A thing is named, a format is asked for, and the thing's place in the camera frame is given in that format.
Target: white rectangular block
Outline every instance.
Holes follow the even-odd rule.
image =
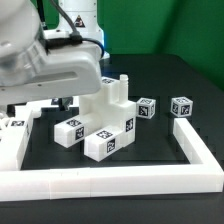
[[[90,197],[89,168],[51,170],[50,199]]]
[[[54,141],[68,148],[101,126],[98,115],[91,113],[78,115],[54,126]]]
[[[32,112],[11,118],[0,142],[0,170],[20,170],[33,126]]]
[[[107,126],[85,138],[84,154],[97,162],[116,152],[122,147],[123,131],[114,126]]]
[[[0,201],[50,199],[48,171],[0,172]]]

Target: stacked white blocks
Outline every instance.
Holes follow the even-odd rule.
[[[2,130],[0,142],[0,170],[20,170],[33,126],[31,110],[21,107]]]
[[[187,117],[192,114],[193,101],[187,97],[172,98],[170,111],[177,117]]]
[[[84,131],[82,138],[85,138],[85,155],[92,159],[100,161],[118,149],[134,142],[136,103],[128,100],[127,75],[121,75],[120,80],[103,77],[102,88],[99,92],[79,97],[79,113],[79,116],[73,119],[81,123],[80,127],[83,125],[85,129],[85,125],[90,123],[94,126],[94,129],[89,130],[88,133]],[[90,117],[88,122],[84,123],[82,119],[79,119],[90,116],[90,114],[94,114],[94,116],[98,117],[98,120]],[[55,126],[55,141],[65,147],[77,143],[75,131],[79,127],[68,127],[68,121]],[[96,131],[100,132],[100,129],[106,131],[108,128],[110,130],[109,133],[111,132],[117,138],[116,150],[105,153],[105,148],[102,144],[106,144],[107,141],[99,136],[97,137]]]

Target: white block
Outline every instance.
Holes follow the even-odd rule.
[[[114,126],[105,127],[85,139],[84,154],[97,162],[116,152],[122,147],[123,131]]]
[[[177,117],[191,116],[193,101],[186,97],[172,98],[170,112]]]
[[[90,197],[89,168],[51,170],[50,199]]]
[[[223,178],[203,165],[94,168],[91,197],[221,192]]]
[[[11,118],[0,142],[0,170],[20,170],[33,126],[28,109]]]
[[[50,199],[49,171],[0,172],[0,201]]]
[[[54,126],[54,141],[68,148],[101,126],[97,114],[78,115]]]
[[[137,102],[136,116],[151,119],[155,115],[156,100],[140,98]]]

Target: white frame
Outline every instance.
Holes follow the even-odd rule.
[[[224,173],[185,118],[173,134],[191,164],[0,172],[0,201],[222,192]]]

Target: white tower block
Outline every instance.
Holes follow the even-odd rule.
[[[79,113],[79,116],[55,125],[55,142],[68,148],[90,135],[85,139],[85,155],[91,152],[90,157],[96,161],[134,142],[136,103],[128,100],[127,75],[121,75],[120,80],[103,77],[99,92],[79,97]],[[101,151],[106,149],[94,132],[106,131],[108,127],[116,130],[111,134],[119,140],[116,140],[116,150],[102,156]]]

